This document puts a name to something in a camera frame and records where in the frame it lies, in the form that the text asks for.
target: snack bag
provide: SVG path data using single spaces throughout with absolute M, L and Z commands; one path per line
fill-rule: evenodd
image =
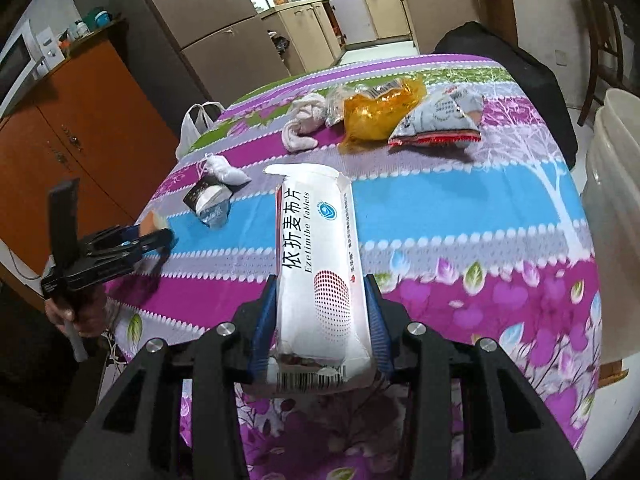
M 358 141 L 387 140 L 398 123 L 427 93 L 421 77 L 402 77 L 388 83 L 361 89 L 344 101 L 346 136 L 340 144 L 348 147 Z
M 390 146 L 403 144 L 455 144 L 466 148 L 481 140 L 484 97 L 468 88 L 453 86 L 430 94 L 396 126 Z

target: human hand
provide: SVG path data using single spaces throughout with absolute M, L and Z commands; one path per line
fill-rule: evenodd
M 80 337 L 99 336 L 107 328 L 107 316 L 104 306 L 107 296 L 102 285 L 94 286 L 87 291 L 88 301 L 83 304 L 76 313 L 71 306 L 63 299 L 57 301 L 51 299 L 44 302 L 44 310 L 60 332 L 66 335 L 65 319 L 74 322 L 74 327 L 78 330 Z

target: barcode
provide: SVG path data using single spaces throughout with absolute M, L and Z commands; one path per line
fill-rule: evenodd
M 338 388 L 344 381 L 347 367 L 342 366 L 342 370 L 340 370 L 340 367 L 335 367 L 334 369 L 338 373 L 332 376 L 318 375 L 316 372 L 279 372 L 276 375 L 276 391 L 278 393 L 304 393 L 307 390 L 329 390 L 331 388 Z
M 366 95 L 370 99 L 377 99 L 382 94 L 389 92 L 389 90 L 393 88 L 402 88 L 402 80 L 397 77 L 388 83 L 384 83 L 383 85 L 372 86 L 371 88 L 367 88 L 366 90 L 362 90 L 360 93 Z

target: cabinet handle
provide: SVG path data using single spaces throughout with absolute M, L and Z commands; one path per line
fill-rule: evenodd
M 47 141 L 47 146 L 49 147 L 49 150 L 51 151 L 51 153 L 53 153 L 53 156 L 56 158 L 56 160 L 62 164 L 68 171 L 71 171 L 71 168 L 69 168 L 69 164 L 68 164 L 68 160 L 66 159 L 66 156 L 64 153 L 59 152 L 56 148 L 54 148 L 51 145 L 51 142 Z
M 71 133 L 71 130 L 67 128 L 64 124 L 62 124 L 62 131 L 66 133 L 66 138 L 69 139 L 69 143 L 78 150 L 82 151 L 82 144 L 80 143 L 80 139 L 78 139 L 74 134 Z
M 57 160 L 60 164 L 63 164 L 64 166 L 66 166 L 66 164 L 67 164 L 67 162 L 68 162 L 68 161 L 66 160 L 66 156 L 65 156 L 65 155 L 63 155 L 63 154 L 62 154 L 62 153 L 60 153 L 60 152 L 56 152 L 56 160 Z
M 82 144 L 80 144 L 80 139 L 78 139 L 76 136 L 69 137 L 69 142 L 71 142 L 71 144 L 75 148 L 77 148 L 79 152 L 82 151 Z

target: table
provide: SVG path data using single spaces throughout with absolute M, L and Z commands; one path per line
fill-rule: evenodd
M 482 141 L 465 153 L 387 148 L 341 155 L 341 126 L 309 152 L 280 140 L 290 102 L 341 82 L 374 84 L 421 74 L 429 91 L 469 85 L 486 99 Z M 210 230 L 182 198 L 221 153 L 252 181 L 233 197 L 229 222 Z M 259 296 L 275 268 L 274 161 L 316 162 L 353 179 L 364 271 L 385 297 L 447 338 L 490 336 L 580 442 L 596 388 L 601 326 L 593 245 L 580 198 L 546 124 L 508 72 L 475 56 L 431 55 L 340 66 L 264 87 L 224 112 L 169 174 L 149 210 L 168 216 L 178 241 L 157 282 L 156 256 L 110 283 L 118 344 L 131 358 L 151 337 L 196 338 Z M 252 479 L 393 478 L 407 390 L 376 384 L 334 396 L 257 400 L 237 386 Z M 190 384 L 182 436 L 190 442 Z M 454 406 L 453 473 L 462 464 Z

